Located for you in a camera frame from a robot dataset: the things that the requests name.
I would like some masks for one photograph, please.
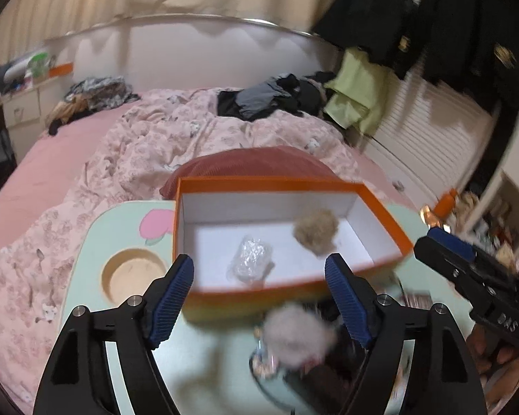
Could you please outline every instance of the bedside table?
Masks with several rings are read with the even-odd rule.
[[[4,121],[19,164],[46,129],[48,113],[73,84],[71,75],[59,76],[3,99]]]

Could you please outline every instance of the pile of clothes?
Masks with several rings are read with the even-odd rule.
[[[254,121],[280,109],[299,117],[303,112],[317,117],[333,94],[323,84],[335,76],[332,72],[302,78],[285,74],[242,91],[222,91],[217,99],[217,115]]]
[[[56,107],[46,117],[48,134],[56,135],[63,125],[105,109],[115,109],[122,104],[139,100],[133,87],[122,76],[117,78],[87,78],[73,85]]]

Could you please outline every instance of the metal screw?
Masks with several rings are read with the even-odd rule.
[[[440,315],[448,313],[448,308],[442,303],[436,303],[433,307]]]
[[[132,307],[138,306],[141,302],[142,296],[140,295],[129,296],[129,299],[127,300],[127,304]]]
[[[73,316],[81,316],[85,312],[86,312],[86,307],[77,306],[77,307],[75,307],[75,309],[73,309],[73,312],[71,312],[71,313],[73,314]]]
[[[377,296],[377,301],[382,306],[390,306],[392,304],[392,297],[387,294]]]

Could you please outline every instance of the beige pompom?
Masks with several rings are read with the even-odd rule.
[[[338,219],[328,209],[320,209],[294,224],[294,238],[316,256],[332,252],[336,231]]]

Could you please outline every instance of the mint green table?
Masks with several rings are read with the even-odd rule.
[[[174,209],[174,201],[134,201],[124,203],[102,214],[92,224],[73,268],[71,282],[62,310],[62,325],[77,305],[90,310],[113,307],[103,295],[100,277],[107,260],[123,248],[149,248],[172,261],[172,237],[145,245],[139,225],[152,209]],[[402,206],[389,205],[389,211],[415,242],[427,232],[418,213]],[[471,306],[439,274],[406,258],[395,270],[406,290],[429,292],[434,302],[446,304],[462,333],[473,326]],[[181,414],[208,415],[281,415],[284,412],[270,403],[253,381],[248,359],[256,347],[250,324],[214,324],[192,326],[182,316],[175,323],[171,338],[154,351],[159,371]],[[106,345],[114,391],[123,415],[132,415],[125,383],[114,343]],[[296,402],[298,413],[300,402]]]

